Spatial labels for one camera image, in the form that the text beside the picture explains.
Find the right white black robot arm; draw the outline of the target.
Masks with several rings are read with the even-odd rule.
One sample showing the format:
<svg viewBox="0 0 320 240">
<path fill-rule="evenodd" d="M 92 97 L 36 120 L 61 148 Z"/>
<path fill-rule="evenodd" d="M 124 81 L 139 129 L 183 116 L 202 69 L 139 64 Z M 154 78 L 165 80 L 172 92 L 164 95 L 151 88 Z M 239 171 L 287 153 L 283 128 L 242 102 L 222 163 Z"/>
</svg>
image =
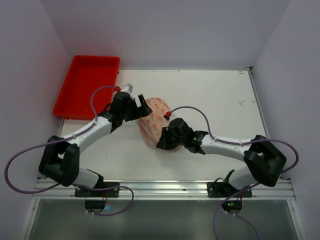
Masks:
<svg viewBox="0 0 320 240">
<path fill-rule="evenodd" d="M 235 145 L 227 140 L 215 140 L 207 131 L 193 130 L 182 118 L 169 121 L 162 128 L 156 145 L 165 151 L 183 146 L 193 154 L 219 155 L 236 159 L 245 166 L 228 172 L 221 182 L 212 188 L 220 196 L 229 197 L 254 184 L 274 187 L 285 166 L 287 158 L 262 135 L 256 135 L 245 145 L 238 141 Z"/>
</svg>

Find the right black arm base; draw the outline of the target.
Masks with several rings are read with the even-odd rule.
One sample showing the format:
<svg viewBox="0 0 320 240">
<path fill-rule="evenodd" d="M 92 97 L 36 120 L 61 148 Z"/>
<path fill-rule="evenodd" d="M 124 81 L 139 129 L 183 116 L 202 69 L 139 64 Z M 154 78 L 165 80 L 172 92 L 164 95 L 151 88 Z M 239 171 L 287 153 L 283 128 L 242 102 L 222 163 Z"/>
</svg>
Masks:
<svg viewBox="0 0 320 240">
<path fill-rule="evenodd" d="M 239 191 L 229 183 L 230 176 L 234 171 L 234 169 L 231 170 L 225 178 L 218 177 L 216 180 L 206 183 L 206 190 L 209 198 L 227 198 Z M 227 213 L 236 215 L 242 210 L 243 198 L 251 198 L 252 196 L 252 190 L 246 190 L 243 193 L 239 193 L 236 196 L 236 200 L 228 200 L 223 203 L 222 208 Z"/>
</svg>

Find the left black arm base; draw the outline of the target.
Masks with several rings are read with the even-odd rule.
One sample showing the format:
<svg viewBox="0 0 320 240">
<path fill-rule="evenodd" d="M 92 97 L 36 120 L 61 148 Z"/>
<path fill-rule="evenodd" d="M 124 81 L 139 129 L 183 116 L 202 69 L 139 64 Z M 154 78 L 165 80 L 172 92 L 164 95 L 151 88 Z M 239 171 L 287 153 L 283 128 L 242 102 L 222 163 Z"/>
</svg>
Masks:
<svg viewBox="0 0 320 240">
<path fill-rule="evenodd" d="M 84 187 L 77 187 L 74 196 L 76 198 L 85 198 L 84 208 L 86 211 L 91 214 L 100 214 L 103 210 L 106 210 L 108 198 L 117 198 L 119 196 L 119 186 L 119 182 L 102 180 L 97 183 L 95 189 L 108 188 L 108 190 L 92 190 Z"/>
</svg>

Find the peach floral mesh laundry bag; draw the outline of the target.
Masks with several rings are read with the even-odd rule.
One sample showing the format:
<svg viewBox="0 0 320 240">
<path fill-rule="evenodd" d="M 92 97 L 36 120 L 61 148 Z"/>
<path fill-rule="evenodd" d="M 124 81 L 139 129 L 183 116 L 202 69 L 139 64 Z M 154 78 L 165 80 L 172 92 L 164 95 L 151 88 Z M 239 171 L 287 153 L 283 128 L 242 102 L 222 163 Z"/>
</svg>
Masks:
<svg viewBox="0 0 320 240">
<path fill-rule="evenodd" d="M 168 104 L 158 97 L 151 97 L 145 100 L 151 108 L 152 113 L 138 120 L 141 136 L 144 143 L 150 148 L 156 148 L 162 134 L 162 128 L 168 126 L 168 121 L 164 118 L 170 112 Z"/>
</svg>

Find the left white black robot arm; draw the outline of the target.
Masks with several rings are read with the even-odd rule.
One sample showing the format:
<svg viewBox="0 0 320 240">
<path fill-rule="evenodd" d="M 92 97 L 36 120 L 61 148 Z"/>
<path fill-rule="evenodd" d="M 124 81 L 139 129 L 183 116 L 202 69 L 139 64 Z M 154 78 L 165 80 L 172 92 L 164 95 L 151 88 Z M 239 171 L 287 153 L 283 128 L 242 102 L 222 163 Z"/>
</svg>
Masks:
<svg viewBox="0 0 320 240">
<path fill-rule="evenodd" d="M 111 103 L 94 119 L 76 132 L 47 141 L 38 170 L 56 183 L 68 187 L 86 189 L 103 187 L 103 177 L 89 169 L 80 167 L 81 154 L 100 138 L 119 128 L 123 122 L 138 120 L 152 113 L 143 95 L 138 95 L 140 106 L 130 93 L 117 92 Z"/>
</svg>

